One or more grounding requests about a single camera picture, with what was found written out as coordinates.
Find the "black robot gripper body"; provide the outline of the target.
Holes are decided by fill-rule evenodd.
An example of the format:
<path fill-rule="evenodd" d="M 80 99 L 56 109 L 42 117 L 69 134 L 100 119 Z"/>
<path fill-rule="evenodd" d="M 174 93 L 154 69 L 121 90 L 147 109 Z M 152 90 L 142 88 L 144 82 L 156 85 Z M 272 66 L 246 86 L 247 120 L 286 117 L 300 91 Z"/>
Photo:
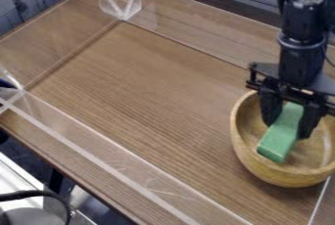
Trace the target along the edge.
<path fill-rule="evenodd" d="M 280 33 L 277 41 L 278 63 L 250 63 L 246 86 L 257 95 L 261 90 L 274 92 L 282 99 L 282 108 L 285 101 L 301 107 L 312 101 L 324 106 L 325 115 L 335 116 L 335 103 L 328 101 L 335 96 L 335 79 L 322 71 L 326 35 L 301 40 Z"/>

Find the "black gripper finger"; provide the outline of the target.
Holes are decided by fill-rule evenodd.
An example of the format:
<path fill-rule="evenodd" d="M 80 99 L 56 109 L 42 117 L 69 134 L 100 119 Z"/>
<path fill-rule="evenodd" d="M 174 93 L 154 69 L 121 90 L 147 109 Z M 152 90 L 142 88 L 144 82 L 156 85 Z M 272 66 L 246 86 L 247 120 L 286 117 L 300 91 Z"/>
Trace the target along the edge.
<path fill-rule="evenodd" d="M 304 103 L 302 117 L 298 122 L 298 138 L 306 139 L 320 119 L 325 115 L 325 108 L 320 103 L 308 101 Z"/>
<path fill-rule="evenodd" d="M 258 100 L 262 122 L 266 126 L 270 126 L 282 111 L 282 99 L 270 90 L 261 90 Z"/>

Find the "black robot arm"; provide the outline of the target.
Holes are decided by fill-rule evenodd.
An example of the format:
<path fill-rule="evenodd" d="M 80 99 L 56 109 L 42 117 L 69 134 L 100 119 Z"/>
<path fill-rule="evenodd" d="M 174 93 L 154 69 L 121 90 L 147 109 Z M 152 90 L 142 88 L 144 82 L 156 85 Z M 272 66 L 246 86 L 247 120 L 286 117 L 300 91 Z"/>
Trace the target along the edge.
<path fill-rule="evenodd" d="M 246 85 L 257 91 L 262 122 L 270 125 L 282 103 L 302 107 L 297 137 L 309 137 L 320 119 L 335 115 L 335 78 L 324 72 L 326 45 L 335 29 L 335 0 L 277 0 L 281 29 L 276 64 L 251 63 Z"/>

